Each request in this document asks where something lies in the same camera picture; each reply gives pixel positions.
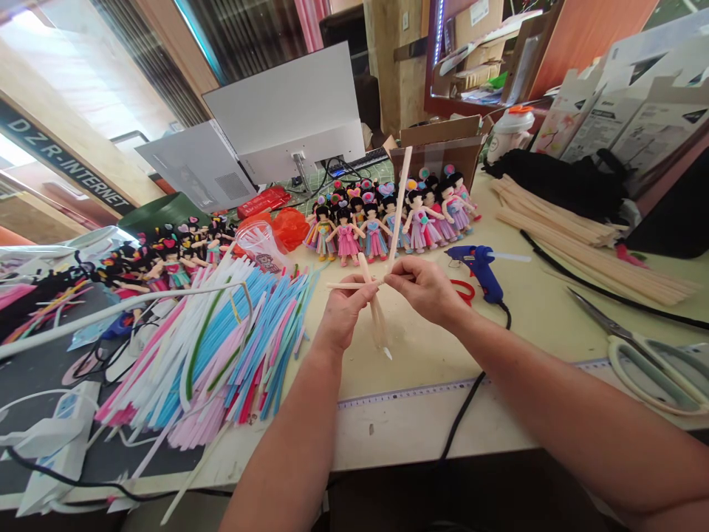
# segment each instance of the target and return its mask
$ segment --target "desk surface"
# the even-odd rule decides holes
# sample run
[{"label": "desk surface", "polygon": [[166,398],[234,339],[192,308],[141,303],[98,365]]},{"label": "desk surface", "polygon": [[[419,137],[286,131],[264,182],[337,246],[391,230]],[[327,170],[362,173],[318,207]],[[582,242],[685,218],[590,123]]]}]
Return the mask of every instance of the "desk surface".
[{"label": "desk surface", "polygon": [[[474,234],[467,236],[460,244],[484,244],[500,252],[532,255],[529,245],[516,229],[495,219],[499,201],[488,187],[489,180],[483,173],[476,178],[472,193],[480,205],[483,220],[475,225]],[[440,264],[452,279],[470,281],[466,267],[448,267],[448,256],[443,250],[427,251],[421,257]],[[321,265],[312,251],[302,247],[293,252],[292,258],[301,266]],[[493,263],[493,271],[512,312],[512,331],[568,362],[604,357],[608,345],[605,334],[569,297],[566,290],[569,283],[546,273],[547,267],[542,264],[537,257],[531,263],[503,260]],[[648,264],[663,273],[697,282],[709,279],[709,254],[692,261],[652,256]],[[325,283],[337,281],[355,271],[357,269],[352,266],[341,268],[339,261],[323,270],[306,315],[309,334],[314,334],[322,315],[328,293]],[[377,262],[371,265],[371,271],[375,276],[382,276],[384,264]],[[709,338],[709,335],[698,330],[626,308],[588,290],[582,293],[623,326],[666,343],[695,344]],[[399,294],[385,286],[380,290],[380,300],[394,360],[390,361],[374,348],[371,314],[363,312],[352,346],[344,355],[341,399],[457,381],[479,374],[480,368],[461,344],[452,335],[420,318]],[[503,312],[485,303],[480,295],[473,300],[473,308],[498,323],[504,322]],[[705,288],[670,311],[709,321],[709,290]],[[302,355],[307,348],[306,343],[301,349]],[[286,389],[289,389],[298,367],[299,362],[291,361]],[[598,376],[620,386],[610,370],[601,371]],[[446,392],[340,411],[335,469],[436,459],[464,395],[465,392]],[[672,421],[684,429],[709,426],[709,419],[705,417],[693,420],[674,418]],[[235,483],[266,428],[267,423],[254,423],[228,432],[193,486]],[[451,456],[525,449],[534,445],[509,416],[495,387],[483,386],[463,420]],[[146,494],[178,489],[185,477],[186,473],[175,473],[142,478],[137,481],[134,490]],[[106,494],[108,491],[104,490],[76,489],[67,500],[97,499]],[[11,508],[18,501],[19,496],[0,497],[0,509]]]}]

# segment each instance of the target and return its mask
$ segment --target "forearm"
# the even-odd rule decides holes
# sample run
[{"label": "forearm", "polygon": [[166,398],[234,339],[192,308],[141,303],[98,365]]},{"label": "forearm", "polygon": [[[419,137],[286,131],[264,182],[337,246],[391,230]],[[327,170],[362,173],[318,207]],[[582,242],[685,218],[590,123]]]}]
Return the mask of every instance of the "forearm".
[{"label": "forearm", "polygon": [[335,446],[342,353],[315,345],[236,486],[221,532],[307,531]]},{"label": "forearm", "polygon": [[709,497],[709,450],[644,405],[484,318],[451,332],[519,422],[608,504],[640,515]]}]

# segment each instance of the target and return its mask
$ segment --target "red scissors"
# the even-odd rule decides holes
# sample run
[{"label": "red scissors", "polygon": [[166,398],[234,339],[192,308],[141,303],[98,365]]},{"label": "red scissors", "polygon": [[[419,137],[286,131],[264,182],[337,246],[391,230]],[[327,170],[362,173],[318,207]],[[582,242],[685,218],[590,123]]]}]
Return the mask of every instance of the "red scissors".
[{"label": "red scissors", "polygon": [[472,305],[471,301],[475,297],[475,289],[472,286],[470,286],[467,282],[459,281],[458,279],[451,279],[451,283],[457,284],[458,286],[465,288],[469,292],[469,293],[463,293],[460,290],[456,290],[456,292],[460,296],[460,299],[465,301],[467,306],[472,307],[473,305]]}]

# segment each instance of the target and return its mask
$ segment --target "clear plastic cup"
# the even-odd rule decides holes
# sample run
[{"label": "clear plastic cup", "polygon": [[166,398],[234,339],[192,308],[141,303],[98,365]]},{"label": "clear plastic cup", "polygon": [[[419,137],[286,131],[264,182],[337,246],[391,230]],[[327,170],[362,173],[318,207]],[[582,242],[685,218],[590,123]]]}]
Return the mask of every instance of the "clear plastic cup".
[{"label": "clear plastic cup", "polygon": [[266,222],[259,221],[236,232],[236,244],[263,271],[291,275],[293,263],[278,249],[278,237]]}]

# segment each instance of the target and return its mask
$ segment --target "white-handled scissors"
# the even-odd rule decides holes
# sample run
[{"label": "white-handled scissors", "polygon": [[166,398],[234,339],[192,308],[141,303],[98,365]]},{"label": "white-handled scissors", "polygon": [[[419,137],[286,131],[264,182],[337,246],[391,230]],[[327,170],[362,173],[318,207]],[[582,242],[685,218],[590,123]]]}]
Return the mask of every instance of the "white-handled scissors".
[{"label": "white-handled scissors", "polygon": [[[574,290],[571,292],[581,307],[609,334],[608,358],[611,367],[623,384],[635,395],[655,408],[671,414],[682,416],[709,414],[709,366],[676,347],[645,338],[621,327],[584,297],[579,296]],[[633,381],[621,364],[620,355],[626,356],[640,371],[667,392],[677,402],[677,407],[654,398]],[[678,366],[672,363],[673,359],[679,359],[693,367],[704,377],[703,382],[691,381]]]}]

